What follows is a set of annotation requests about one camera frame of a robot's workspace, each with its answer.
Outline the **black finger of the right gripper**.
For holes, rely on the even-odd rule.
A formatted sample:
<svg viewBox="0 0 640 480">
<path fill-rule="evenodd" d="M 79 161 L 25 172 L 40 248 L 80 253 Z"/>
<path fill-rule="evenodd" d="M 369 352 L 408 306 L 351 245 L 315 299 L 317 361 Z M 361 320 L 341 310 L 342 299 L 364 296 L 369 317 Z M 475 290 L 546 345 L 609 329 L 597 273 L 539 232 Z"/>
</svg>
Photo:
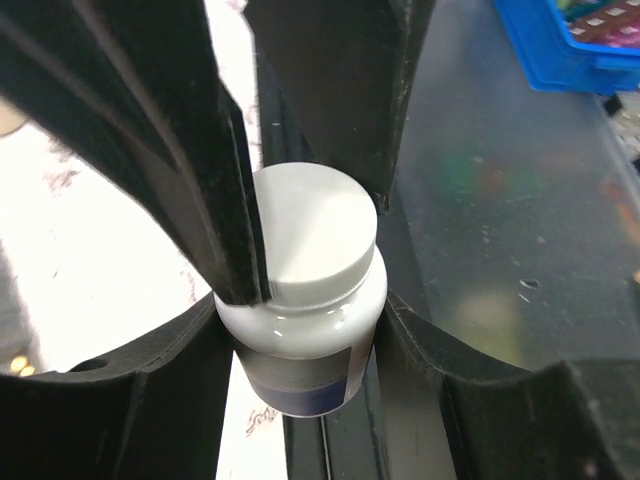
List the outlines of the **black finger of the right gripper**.
<svg viewBox="0 0 640 480">
<path fill-rule="evenodd" d="M 231 305 L 269 287 L 242 113 L 201 1 L 5 1 L 1 93 L 135 199 Z"/>
<path fill-rule="evenodd" d="M 245 16 L 315 156 L 391 190 L 432 1 L 251 1 Z"/>
</svg>

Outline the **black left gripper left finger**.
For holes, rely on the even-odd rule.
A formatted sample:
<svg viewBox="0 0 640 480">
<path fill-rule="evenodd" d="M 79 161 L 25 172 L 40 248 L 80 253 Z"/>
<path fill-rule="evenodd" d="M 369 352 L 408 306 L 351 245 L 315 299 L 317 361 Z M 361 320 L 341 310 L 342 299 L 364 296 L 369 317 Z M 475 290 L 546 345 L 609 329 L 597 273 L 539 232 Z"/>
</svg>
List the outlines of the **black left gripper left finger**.
<svg viewBox="0 0 640 480">
<path fill-rule="evenodd" d="M 2 478 L 214 478 L 231 357 L 206 296 L 66 373 L 2 377 Z"/>
</svg>

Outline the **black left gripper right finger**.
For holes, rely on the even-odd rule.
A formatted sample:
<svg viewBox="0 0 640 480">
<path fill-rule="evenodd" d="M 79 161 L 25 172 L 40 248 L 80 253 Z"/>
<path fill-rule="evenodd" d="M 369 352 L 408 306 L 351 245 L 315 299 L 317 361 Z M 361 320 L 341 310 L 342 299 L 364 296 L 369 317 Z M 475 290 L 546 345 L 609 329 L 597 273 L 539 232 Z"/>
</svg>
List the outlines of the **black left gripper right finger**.
<svg viewBox="0 0 640 480">
<path fill-rule="evenodd" d="M 529 372 L 486 355 L 390 294 L 376 334 L 394 479 L 635 479 L 639 364 Z"/>
</svg>

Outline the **grey bottle white cap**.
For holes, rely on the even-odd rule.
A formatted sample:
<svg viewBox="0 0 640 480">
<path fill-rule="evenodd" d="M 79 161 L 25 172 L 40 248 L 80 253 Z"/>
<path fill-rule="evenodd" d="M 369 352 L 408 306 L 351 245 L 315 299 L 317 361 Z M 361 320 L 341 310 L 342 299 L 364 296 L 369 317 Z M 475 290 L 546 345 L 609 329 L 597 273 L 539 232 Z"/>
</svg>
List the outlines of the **grey bottle white cap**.
<svg viewBox="0 0 640 480">
<path fill-rule="evenodd" d="M 322 416 L 359 390 L 386 301 L 376 208 L 324 165 L 272 165 L 253 181 L 271 298 L 216 310 L 255 393 L 284 415 Z"/>
</svg>

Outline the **clear bottle of yellow pills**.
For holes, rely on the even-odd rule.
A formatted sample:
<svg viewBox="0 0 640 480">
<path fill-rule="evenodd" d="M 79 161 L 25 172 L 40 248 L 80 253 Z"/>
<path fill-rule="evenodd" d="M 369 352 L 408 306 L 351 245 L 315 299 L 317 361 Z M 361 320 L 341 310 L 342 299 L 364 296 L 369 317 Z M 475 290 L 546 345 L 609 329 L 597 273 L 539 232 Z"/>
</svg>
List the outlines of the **clear bottle of yellow pills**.
<svg viewBox="0 0 640 480">
<path fill-rule="evenodd" d="M 28 377 L 36 372 L 35 366 L 26 355 L 17 355 L 9 362 L 9 373 L 14 376 Z"/>
</svg>

